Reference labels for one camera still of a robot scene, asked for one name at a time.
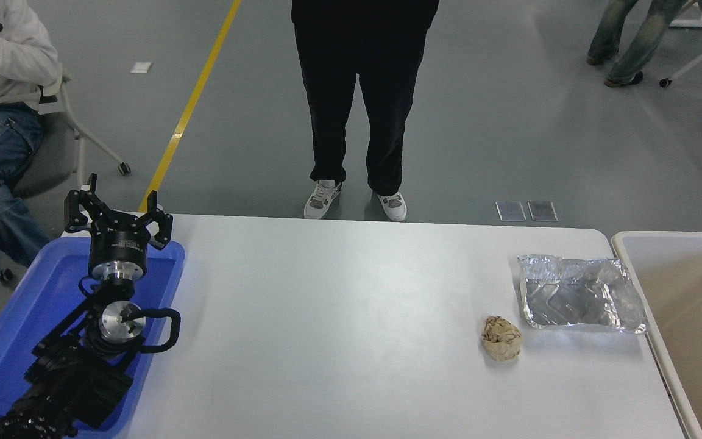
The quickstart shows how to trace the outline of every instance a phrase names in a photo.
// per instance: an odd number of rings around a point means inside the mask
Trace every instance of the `jeans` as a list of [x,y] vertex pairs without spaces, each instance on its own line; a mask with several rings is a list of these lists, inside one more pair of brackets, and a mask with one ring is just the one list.
[[[638,0],[610,0],[587,53],[590,58],[605,61],[616,55],[625,18],[637,2]],[[630,83],[652,58],[668,25],[671,25],[685,3],[686,0],[652,0],[638,34],[624,55],[616,61],[608,73],[608,79],[618,84]]]
[[41,142],[36,111],[24,104],[0,105],[0,250],[23,266],[31,264],[49,239],[23,200],[12,195],[11,187]]

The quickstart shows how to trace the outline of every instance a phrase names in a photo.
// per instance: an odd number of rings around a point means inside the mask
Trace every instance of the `yellow floor line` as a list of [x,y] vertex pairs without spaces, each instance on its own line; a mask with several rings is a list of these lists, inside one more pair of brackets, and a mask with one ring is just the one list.
[[210,72],[213,69],[216,58],[218,58],[218,53],[221,50],[221,46],[224,44],[226,34],[229,33],[229,27],[232,25],[232,20],[235,19],[235,14],[237,14],[237,8],[239,8],[240,2],[241,0],[234,0],[234,3],[232,3],[232,8],[230,8],[229,13],[226,14],[226,20],[224,21],[224,25],[221,27],[221,31],[218,32],[218,36],[215,39],[215,44],[213,45],[210,55],[207,57],[207,61],[205,62],[200,79],[197,80],[197,84],[194,86],[194,91],[191,93],[189,103],[186,104],[186,108],[183,111],[183,115],[180,117],[178,126],[175,128],[175,132],[172,134],[172,138],[167,145],[167,150],[164,151],[164,155],[161,157],[161,162],[159,162],[158,167],[156,167],[156,172],[151,179],[151,183],[148,185],[147,191],[145,191],[143,200],[140,203],[139,212],[145,212],[147,210],[148,194],[150,194],[151,191],[158,191],[159,187],[161,187],[161,182],[164,180],[164,175],[167,173],[172,157],[175,155],[175,151],[178,150],[178,144],[180,144],[180,139],[183,137],[183,133],[186,130],[186,125],[189,124],[194,108],[197,106],[197,102],[202,95],[202,90],[204,89],[205,83],[207,83],[207,78],[210,77]]

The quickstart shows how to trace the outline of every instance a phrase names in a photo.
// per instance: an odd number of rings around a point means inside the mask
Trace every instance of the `crumpled aluminum foil tray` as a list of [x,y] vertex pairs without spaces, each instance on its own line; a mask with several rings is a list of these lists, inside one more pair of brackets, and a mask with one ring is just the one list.
[[519,294],[532,327],[593,324],[642,334],[644,301],[619,259],[519,256]]

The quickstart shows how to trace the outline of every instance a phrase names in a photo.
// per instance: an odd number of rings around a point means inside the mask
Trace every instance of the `chair wheel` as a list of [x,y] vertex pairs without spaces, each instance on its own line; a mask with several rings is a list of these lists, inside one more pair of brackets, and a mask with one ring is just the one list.
[[121,164],[118,166],[118,172],[120,172],[121,175],[129,175],[132,173],[132,168],[129,167],[126,162],[121,162]]
[[13,273],[12,270],[9,268],[5,268],[2,270],[2,272],[0,272],[0,280],[5,284],[13,280],[14,278],[15,273]]

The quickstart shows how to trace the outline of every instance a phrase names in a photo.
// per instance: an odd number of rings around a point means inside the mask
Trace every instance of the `concrete floor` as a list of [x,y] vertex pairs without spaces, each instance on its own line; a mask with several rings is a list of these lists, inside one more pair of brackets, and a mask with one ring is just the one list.
[[[30,0],[73,72],[77,116],[132,167],[89,151],[109,206],[137,210],[232,0]],[[648,2],[630,15],[622,47]],[[635,87],[584,62],[605,0],[443,0],[406,130],[409,222],[702,231],[702,30],[671,29]],[[168,212],[301,217],[313,189],[310,117],[290,2],[243,2],[159,189]],[[134,62],[151,61],[146,75]],[[385,220],[366,184],[357,90],[349,179],[329,218]],[[62,232],[70,179],[28,204]],[[495,201],[555,204],[556,223],[501,223]]]

